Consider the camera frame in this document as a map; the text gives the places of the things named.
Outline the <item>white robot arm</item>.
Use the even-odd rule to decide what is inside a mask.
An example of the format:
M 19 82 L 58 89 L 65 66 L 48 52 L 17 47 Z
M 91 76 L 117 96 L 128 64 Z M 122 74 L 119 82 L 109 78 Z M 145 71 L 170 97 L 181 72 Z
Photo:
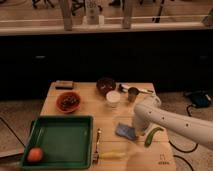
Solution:
M 150 95 L 137 102 L 132 118 L 133 127 L 146 132 L 151 123 L 158 124 L 213 150 L 213 122 L 183 116 L 160 108 L 161 100 Z

